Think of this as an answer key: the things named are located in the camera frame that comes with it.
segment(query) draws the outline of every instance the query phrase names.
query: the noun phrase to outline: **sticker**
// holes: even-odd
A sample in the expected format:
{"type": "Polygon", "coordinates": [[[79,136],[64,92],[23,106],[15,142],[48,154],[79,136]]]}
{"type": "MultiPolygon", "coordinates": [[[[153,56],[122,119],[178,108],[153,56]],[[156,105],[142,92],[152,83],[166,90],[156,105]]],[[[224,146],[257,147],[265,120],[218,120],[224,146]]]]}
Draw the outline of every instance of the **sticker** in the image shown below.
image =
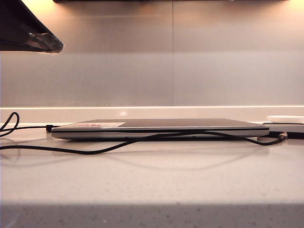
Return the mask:
{"type": "Polygon", "coordinates": [[[80,127],[80,128],[86,128],[86,127],[119,127],[120,125],[123,125],[125,122],[100,122],[100,123],[75,123],[71,124],[67,127],[80,127]]]}

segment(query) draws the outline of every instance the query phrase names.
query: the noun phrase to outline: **black cable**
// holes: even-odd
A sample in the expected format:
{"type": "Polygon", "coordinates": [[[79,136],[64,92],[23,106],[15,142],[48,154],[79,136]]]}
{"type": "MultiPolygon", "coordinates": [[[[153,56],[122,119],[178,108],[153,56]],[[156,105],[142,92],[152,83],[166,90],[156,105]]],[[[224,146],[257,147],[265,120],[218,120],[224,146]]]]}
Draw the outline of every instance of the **black cable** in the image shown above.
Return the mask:
{"type": "Polygon", "coordinates": [[[0,137],[3,137],[3,136],[5,136],[5,135],[8,135],[8,134],[12,133],[12,132],[17,128],[17,126],[18,126],[18,124],[19,124],[20,117],[19,117],[19,114],[18,114],[18,113],[12,112],[12,113],[9,115],[8,119],[5,121],[4,125],[0,128],[0,132],[6,131],[6,130],[4,130],[4,128],[9,124],[10,120],[13,118],[14,115],[15,115],[16,118],[17,118],[16,123],[15,123],[15,126],[14,126],[13,128],[7,129],[9,132],[6,132],[5,134],[1,134],[0,137]]]}
{"type": "MultiPolygon", "coordinates": [[[[10,122],[11,118],[13,115],[17,116],[17,123],[15,124],[14,128],[11,129],[6,129],[7,131],[9,131],[6,134],[3,135],[7,135],[9,133],[12,133],[14,130],[16,129],[25,129],[25,128],[42,128],[44,126],[33,126],[33,127],[21,127],[21,128],[17,128],[18,123],[19,123],[19,115],[18,113],[12,113],[9,118],[7,119],[7,121],[5,122],[5,124],[1,127],[1,131],[4,131],[4,127],[10,122]]],[[[56,151],[56,152],[67,152],[67,153],[76,153],[76,154],[99,154],[99,153],[105,153],[108,151],[112,151],[115,149],[118,149],[120,147],[123,146],[127,146],[129,144],[132,143],[136,143],[136,142],[144,142],[144,141],[148,141],[148,140],[155,140],[155,139],[160,139],[160,138],[165,138],[165,137],[176,137],[176,136],[185,136],[185,135],[196,135],[196,134],[208,134],[208,135],[217,135],[217,136],[223,136],[223,137],[227,137],[227,138],[231,138],[231,139],[238,139],[238,140],[245,140],[247,142],[251,142],[254,144],[258,144],[258,145],[262,145],[262,146],[269,146],[269,145],[273,145],[273,144],[277,144],[280,143],[284,140],[287,139],[287,133],[281,133],[278,136],[277,140],[271,141],[271,142],[259,142],[253,139],[249,139],[249,138],[245,138],[245,137],[240,137],[240,136],[236,136],[236,135],[231,135],[231,134],[225,134],[225,133],[219,133],[219,132],[210,132],[210,131],[202,131],[202,132],[177,132],[177,133],[161,133],[161,134],[154,134],[154,135],[149,135],[149,136],[145,136],[145,137],[140,137],[140,138],[136,138],[133,140],[128,140],[126,142],[123,142],[121,144],[115,145],[115,146],[111,146],[102,150],[96,150],[96,151],[80,151],[80,150],[72,150],[72,149],[64,149],[64,148],[56,148],[56,147],[45,147],[45,146],[28,146],[28,145],[8,145],[8,146],[0,146],[0,150],[7,150],[7,149],[31,149],[31,150],[44,150],[44,151],[56,151]]]]}

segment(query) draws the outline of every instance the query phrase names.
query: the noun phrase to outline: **tile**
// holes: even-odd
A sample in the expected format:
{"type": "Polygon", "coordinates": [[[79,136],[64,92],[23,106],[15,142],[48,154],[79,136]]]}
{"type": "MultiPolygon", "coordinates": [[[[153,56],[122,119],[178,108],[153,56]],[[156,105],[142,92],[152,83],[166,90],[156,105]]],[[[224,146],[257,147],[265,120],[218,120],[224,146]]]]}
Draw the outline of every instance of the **tile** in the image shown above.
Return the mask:
{"type": "Polygon", "coordinates": [[[304,11],[291,1],[174,3],[174,105],[303,105],[304,11]]]}
{"type": "Polygon", "coordinates": [[[3,53],[2,106],[171,105],[171,2],[26,3],[65,47],[3,53]]]}

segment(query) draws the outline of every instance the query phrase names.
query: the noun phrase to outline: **wall trim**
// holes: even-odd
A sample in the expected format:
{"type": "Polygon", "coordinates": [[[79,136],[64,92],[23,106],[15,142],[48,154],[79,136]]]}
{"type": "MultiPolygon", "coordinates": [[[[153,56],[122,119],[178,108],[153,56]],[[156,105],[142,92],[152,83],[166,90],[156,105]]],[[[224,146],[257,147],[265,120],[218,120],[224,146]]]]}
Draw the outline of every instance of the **wall trim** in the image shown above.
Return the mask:
{"type": "Polygon", "coordinates": [[[304,105],[1,107],[1,122],[18,112],[22,123],[74,123],[91,119],[227,118],[265,121],[267,115],[304,115],[304,105]]]}

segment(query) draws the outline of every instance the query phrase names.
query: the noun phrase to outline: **speckled countertop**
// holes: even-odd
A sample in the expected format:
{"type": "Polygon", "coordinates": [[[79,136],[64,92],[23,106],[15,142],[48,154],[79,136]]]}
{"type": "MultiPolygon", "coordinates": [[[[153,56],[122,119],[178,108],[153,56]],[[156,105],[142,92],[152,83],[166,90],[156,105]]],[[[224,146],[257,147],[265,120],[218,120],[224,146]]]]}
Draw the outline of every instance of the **speckled countertop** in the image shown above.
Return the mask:
{"type": "MultiPolygon", "coordinates": [[[[1,144],[116,142],[23,130],[1,144]]],[[[304,140],[140,142],[100,155],[1,151],[1,227],[302,228],[304,140]]]]}

